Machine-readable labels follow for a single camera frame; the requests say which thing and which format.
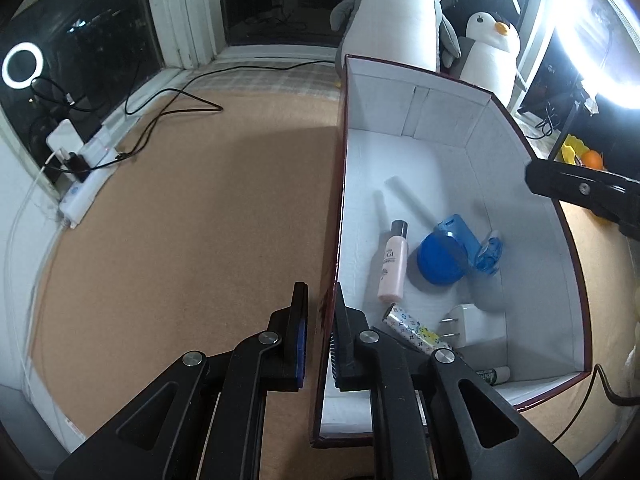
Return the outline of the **clear blue sanitizer bottle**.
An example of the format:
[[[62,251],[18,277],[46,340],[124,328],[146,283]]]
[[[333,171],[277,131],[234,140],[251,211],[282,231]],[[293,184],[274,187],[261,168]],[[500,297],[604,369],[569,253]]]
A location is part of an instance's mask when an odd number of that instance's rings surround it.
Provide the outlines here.
[[[502,252],[500,233],[497,230],[490,231],[480,243],[480,250],[474,259],[474,269],[487,275],[495,274],[498,271]]]

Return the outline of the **yellow fruit bowl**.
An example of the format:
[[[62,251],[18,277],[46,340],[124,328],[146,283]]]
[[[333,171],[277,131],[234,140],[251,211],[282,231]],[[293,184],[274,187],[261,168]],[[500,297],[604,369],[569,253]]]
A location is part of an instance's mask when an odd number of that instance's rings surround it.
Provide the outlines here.
[[[588,146],[582,142],[582,140],[578,139],[577,136],[573,136],[569,134],[564,140],[561,146],[561,159],[564,164],[576,167],[582,167],[586,169],[590,169],[585,167],[580,161],[580,156],[584,154],[586,151],[592,150],[592,148],[588,148]],[[611,174],[611,171],[605,167],[602,171],[605,174]],[[588,209],[590,216],[593,218],[594,222],[599,223],[601,226],[608,226],[609,224],[617,223],[618,220],[614,218],[614,216],[610,212],[606,212],[600,206],[594,206],[593,204],[587,203],[586,199],[588,198],[588,191],[590,190],[590,183],[579,183],[578,184],[578,196],[582,201],[580,206],[582,208]]]

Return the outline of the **green white glue stick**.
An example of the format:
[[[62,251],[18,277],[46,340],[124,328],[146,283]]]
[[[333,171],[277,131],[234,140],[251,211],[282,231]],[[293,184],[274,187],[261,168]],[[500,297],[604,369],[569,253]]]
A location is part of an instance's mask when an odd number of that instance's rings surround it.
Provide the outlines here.
[[[496,386],[505,384],[510,380],[511,370],[508,366],[498,366],[477,370],[475,374],[477,374],[479,378],[482,378],[484,382],[487,382],[488,385]]]

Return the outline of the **light blue phone stand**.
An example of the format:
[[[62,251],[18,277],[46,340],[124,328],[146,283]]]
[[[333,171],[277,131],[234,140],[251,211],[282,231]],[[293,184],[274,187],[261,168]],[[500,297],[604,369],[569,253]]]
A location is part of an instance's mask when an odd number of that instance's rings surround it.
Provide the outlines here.
[[[464,274],[474,269],[474,259],[480,250],[480,241],[460,216],[452,214],[435,226],[434,234],[456,258]]]

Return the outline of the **pink lotion bottle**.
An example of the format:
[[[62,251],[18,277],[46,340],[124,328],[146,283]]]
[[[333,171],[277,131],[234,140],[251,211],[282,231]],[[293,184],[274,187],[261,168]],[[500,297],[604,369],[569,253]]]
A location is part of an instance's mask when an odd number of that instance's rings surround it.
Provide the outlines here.
[[[396,304],[402,300],[408,266],[408,223],[394,220],[385,247],[378,281],[378,300],[383,304]]]

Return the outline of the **small plush penguin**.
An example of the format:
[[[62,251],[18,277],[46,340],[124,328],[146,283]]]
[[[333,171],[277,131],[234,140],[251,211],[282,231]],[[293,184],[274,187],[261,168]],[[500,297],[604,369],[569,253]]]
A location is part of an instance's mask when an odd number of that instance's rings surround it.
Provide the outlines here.
[[[462,81],[492,92],[508,106],[518,80],[518,31],[509,22],[496,20],[487,12],[476,12],[459,38],[461,56],[451,73]]]

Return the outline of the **blue round tin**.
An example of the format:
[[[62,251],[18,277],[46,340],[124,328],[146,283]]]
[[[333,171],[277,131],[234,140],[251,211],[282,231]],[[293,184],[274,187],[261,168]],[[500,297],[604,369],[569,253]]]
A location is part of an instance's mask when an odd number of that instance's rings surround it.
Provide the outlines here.
[[[452,285],[464,277],[456,258],[434,233],[422,240],[416,253],[416,264],[420,274],[433,285]]]

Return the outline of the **patterned lighter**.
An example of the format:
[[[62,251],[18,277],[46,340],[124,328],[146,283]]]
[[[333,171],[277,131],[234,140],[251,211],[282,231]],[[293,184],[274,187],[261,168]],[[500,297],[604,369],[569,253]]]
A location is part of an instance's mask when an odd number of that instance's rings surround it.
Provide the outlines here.
[[[440,349],[451,347],[436,333],[422,325],[398,304],[391,304],[383,316],[383,323],[409,346],[430,356]]]

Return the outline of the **white wall charger block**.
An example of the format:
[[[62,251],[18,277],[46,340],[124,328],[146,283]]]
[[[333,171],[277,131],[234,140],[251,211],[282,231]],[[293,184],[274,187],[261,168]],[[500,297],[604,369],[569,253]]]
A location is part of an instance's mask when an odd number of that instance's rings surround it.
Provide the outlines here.
[[[79,155],[85,143],[69,119],[63,119],[46,137],[48,148],[60,162]]]

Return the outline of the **white power strip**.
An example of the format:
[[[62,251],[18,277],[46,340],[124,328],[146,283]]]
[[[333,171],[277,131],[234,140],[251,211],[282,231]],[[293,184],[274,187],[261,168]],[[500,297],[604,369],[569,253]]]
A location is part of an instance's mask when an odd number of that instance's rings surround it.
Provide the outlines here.
[[[117,169],[115,160],[118,153],[98,136],[81,150],[81,155],[85,157],[89,166],[96,167],[96,170],[91,171],[82,182],[74,181],[58,204],[58,211],[71,229],[79,226],[100,189]]]

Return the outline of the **white usb charger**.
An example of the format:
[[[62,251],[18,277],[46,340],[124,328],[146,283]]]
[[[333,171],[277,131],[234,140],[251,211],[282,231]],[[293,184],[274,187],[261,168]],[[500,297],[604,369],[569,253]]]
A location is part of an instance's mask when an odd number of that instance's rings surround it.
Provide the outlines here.
[[[489,344],[506,339],[506,316],[475,304],[458,304],[438,322],[438,333],[454,348]]]

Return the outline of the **large plush penguin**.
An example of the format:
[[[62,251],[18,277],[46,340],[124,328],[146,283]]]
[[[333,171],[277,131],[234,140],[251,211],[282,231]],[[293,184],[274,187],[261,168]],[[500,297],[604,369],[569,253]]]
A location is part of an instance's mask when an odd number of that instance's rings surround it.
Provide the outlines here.
[[[460,58],[458,36],[442,0],[343,0],[331,11],[330,27],[344,32],[335,69],[349,55],[380,58],[438,72]]]

